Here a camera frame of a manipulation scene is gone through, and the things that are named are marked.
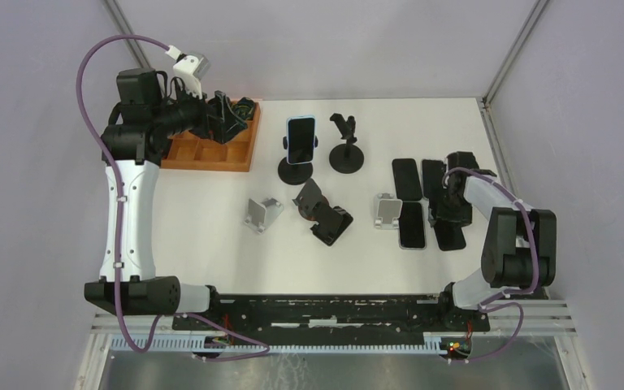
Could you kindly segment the silver edge smartphone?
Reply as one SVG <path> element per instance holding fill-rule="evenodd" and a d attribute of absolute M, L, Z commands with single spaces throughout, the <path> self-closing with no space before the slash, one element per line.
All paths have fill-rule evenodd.
<path fill-rule="evenodd" d="M 399 217 L 399 246 L 402 249 L 423 250 L 427 247 L 423 205 L 404 202 Z"/>

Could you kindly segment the blue case smartphone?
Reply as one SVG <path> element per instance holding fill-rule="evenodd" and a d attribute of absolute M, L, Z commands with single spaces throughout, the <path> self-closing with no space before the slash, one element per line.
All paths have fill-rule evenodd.
<path fill-rule="evenodd" d="M 316 137 L 316 120 L 314 116 L 298 116 L 288 118 L 286 123 L 287 163 L 299 165 L 311 163 L 314 149 L 318 141 Z"/>

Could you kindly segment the black round clamp stand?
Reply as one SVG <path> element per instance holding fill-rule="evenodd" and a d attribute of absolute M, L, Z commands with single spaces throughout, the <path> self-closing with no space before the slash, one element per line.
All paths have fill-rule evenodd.
<path fill-rule="evenodd" d="M 288 155 L 279 161 L 277 173 L 279 178 L 288 185 L 304 184 L 314 173 L 314 150 L 319 146 L 319 139 L 315 136 L 312 143 L 312 154 L 307 161 L 297 164 L 288 162 Z"/>

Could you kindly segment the black round tall stand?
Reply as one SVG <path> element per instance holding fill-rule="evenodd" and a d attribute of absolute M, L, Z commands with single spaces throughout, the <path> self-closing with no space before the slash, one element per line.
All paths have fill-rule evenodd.
<path fill-rule="evenodd" d="M 359 171 L 364 163 L 364 153 L 356 146 L 358 139 L 355 136 L 356 120 L 350 115 L 345 118 L 340 113 L 331 115 L 330 120 L 337 126 L 343 145 L 335 146 L 329 154 L 331 167 L 342 174 L 353 174 Z"/>

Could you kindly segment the black folding phone stand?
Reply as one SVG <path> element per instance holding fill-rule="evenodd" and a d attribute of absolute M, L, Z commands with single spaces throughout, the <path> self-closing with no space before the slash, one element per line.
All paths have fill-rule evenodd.
<path fill-rule="evenodd" d="M 332 246 L 353 222 L 353 216 L 339 206 L 319 202 L 313 212 L 315 225 L 310 230 L 327 246 Z"/>

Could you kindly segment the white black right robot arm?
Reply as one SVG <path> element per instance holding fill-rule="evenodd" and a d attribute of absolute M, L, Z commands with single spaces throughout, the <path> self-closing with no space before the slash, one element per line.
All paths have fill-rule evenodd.
<path fill-rule="evenodd" d="M 485 309 L 498 299 L 532 294 L 549 286 L 556 274 L 557 217 L 525 203 L 504 187 L 494 171 L 479 166 L 471 152 L 445 160 L 424 159 L 422 191 L 428 222 L 444 252 L 464 249 L 463 229 L 479 212 L 487 220 L 480 265 L 444 290 L 449 302 L 438 307 L 438 324 L 456 332 L 469 310 Z"/>

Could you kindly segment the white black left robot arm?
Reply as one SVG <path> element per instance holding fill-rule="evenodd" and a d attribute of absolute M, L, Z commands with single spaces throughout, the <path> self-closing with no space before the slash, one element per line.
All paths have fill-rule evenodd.
<path fill-rule="evenodd" d="M 158 276 L 152 250 L 154 191 L 172 138 L 184 132 L 221 145 L 247 128 L 222 91 L 198 97 L 179 77 L 136 68 L 116 77 L 119 102 L 100 139 L 109 186 L 106 253 L 87 302 L 111 314 L 171 315 L 180 308 L 175 276 Z"/>

